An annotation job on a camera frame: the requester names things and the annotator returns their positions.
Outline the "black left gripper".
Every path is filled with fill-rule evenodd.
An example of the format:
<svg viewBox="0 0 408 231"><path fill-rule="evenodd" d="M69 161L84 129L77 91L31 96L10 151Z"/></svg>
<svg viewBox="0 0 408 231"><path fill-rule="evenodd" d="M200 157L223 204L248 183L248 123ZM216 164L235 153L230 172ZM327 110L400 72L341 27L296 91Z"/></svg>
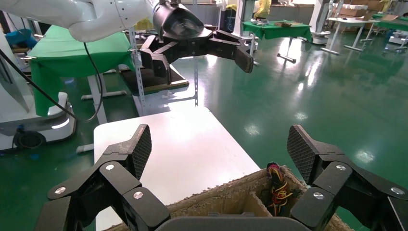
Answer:
<svg viewBox="0 0 408 231"><path fill-rule="evenodd" d="M245 73L253 70L254 58L244 39L223 30L212 32L182 4L156 5L153 26L159 36L148 36L140 47L142 66L165 78L168 85L172 82L170 63L183 57L210 54L233 60Z"/></svg>

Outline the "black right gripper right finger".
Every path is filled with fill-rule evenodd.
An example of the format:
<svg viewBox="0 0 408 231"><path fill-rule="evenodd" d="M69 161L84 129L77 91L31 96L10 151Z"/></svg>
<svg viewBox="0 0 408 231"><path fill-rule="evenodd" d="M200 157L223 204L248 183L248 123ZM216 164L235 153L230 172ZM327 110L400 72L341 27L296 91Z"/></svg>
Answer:
<svg viewBox="0 0 408 231"><path fill-rule="evenodd" d="M372 231L407 230L406 188L357 166L337 146L311 138L301 125L290 127L287 151L309 186L290 217L309 230L324 230L339 207Z"/></svg>

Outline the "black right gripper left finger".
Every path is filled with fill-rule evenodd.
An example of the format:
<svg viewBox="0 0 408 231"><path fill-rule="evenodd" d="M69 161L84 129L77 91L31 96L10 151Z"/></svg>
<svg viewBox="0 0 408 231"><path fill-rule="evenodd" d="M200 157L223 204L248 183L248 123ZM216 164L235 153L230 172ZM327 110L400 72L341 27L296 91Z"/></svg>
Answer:
<svg viewBox="0 0 408 231"><path fill-rule="evenodd" d="M151 152L150 128L141 124L129 140L109 145L92 167L52 187L47 198L70 199L76 229L111 207L130 230L154 231L171 216L140 181Z"/></svg>

